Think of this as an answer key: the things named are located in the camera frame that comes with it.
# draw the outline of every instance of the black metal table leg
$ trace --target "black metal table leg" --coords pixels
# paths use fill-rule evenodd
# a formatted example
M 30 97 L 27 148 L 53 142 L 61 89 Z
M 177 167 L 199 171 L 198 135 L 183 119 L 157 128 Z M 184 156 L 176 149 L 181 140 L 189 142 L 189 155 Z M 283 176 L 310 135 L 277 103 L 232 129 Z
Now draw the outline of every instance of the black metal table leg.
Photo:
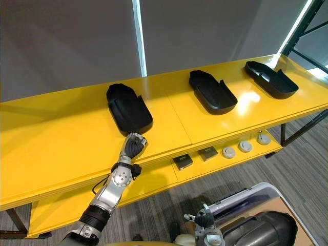
M 27 237 L 27 229 L 23 222 L 21 221 L 20 217 L 16 213 L 15 209 L 8 209 L 6 210 L 7 214 L 11 218 L 11 220 L 14 222 L 15 226 L 17 227 L 18 231 L 6 231 L 1 230 L 0 231 L 0 239 L 24 239 Z M 51 237 L 51 233 L 43 233 L 40 234 L 38 239 L 44 239 Z
M 325 119 L 328 116 L 328 109 L 323 110 L 320 114 L 318 114 L 316 117 L 314 117 L 309 123 L 307 123 L 304 127 L 299 129 L 297 132 L 295 132 L 292 136 L 285 139 L 285 133 L 286 133 L 286 124 L 281 124 L 281 131 L 280 131 L 280 144 L 283 147 L 286 147 L 291 142 L 296 140 L 298 137 L 303 135 L 305 132 L 307 132 L 309 129 L 314 127 L 316 124 L 318 124 L 320 121 Z M 276 152 L 272 152 L 270 154 L 265 155 L 266 158 L 269 158 L 273 156 Z

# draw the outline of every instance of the robotic arm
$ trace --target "robotic arm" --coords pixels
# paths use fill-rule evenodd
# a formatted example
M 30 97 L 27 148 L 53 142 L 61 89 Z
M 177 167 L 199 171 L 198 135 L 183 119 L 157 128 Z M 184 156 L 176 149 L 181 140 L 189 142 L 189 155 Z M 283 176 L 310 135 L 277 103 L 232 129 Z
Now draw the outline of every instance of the robotic arm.
M 116 209 L 122 193 L 141 173 L 141 167 L 137 164 L 131 165 L 131 161 L 146 144 L 147 140 L 137 133 L 127 136 L 118 162 L 111 170 L 108 185 L 98 191 L 59 246 L 94 246 L 99 243 L 101 232 Z

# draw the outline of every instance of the black cable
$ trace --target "black cable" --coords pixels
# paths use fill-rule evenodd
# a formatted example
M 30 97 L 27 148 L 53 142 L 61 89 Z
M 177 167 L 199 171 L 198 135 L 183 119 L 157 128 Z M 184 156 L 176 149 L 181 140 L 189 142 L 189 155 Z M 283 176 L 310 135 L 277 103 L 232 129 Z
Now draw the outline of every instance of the black cable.
M 104 186 L 104 185 L 106 184 L 108 178 L 109 178 L 109 174 L 107 174 L 107 177 L 106 177 L 106 178 L 104 178 L 104 179 L 102 179 L 101 181 L 99 181 L 99 182 L 98 182 L 98 183 L 92 188 L 92 192 L 93 192 L 93 194 L 97 195 L 97 193 L 94 191 L 94 189 L 95 189 L 95 188 L 96 188 L 101 182 L 103 182 L 103 181 L 104 181 L 104 183 L 102 184 L 102 186 Z

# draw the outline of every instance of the gray wall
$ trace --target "gray wall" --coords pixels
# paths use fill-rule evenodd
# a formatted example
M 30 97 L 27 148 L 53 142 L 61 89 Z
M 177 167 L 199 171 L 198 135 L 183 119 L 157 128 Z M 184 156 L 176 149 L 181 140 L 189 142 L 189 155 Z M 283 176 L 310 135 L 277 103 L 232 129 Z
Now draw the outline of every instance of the gray wall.
M 2 101 L 140 76 L 131 0 L 6 0 Z
M 322 4 L 307 30 L 326 21 L 328 21 L 328 1 L 325 1 Z M 328 65 L 328 26 L 304 36 L 299 40 L 295 47 L 320 63 Z M 306 69 L 315 67 L 293 52 L 291 52 L 289 57 Z
M 275 54 L 305 0 L 141 1 L 148 74 Z

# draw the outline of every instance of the small black box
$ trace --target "small black box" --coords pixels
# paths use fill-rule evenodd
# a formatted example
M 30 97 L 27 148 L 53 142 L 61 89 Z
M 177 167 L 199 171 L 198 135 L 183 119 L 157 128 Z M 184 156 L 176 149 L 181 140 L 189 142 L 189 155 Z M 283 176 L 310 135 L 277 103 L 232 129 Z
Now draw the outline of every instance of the small black box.
M 186 155 L 182 155 L 182 156 L 178 156 L 173 158 L 175 164 L 177 165 L 177 167 L 179 168 L 179 170 L 182 170 L 188 166 L 190 166 L 193 163 L 193 160 L 191 159 L 190 155 L 186 154 Z

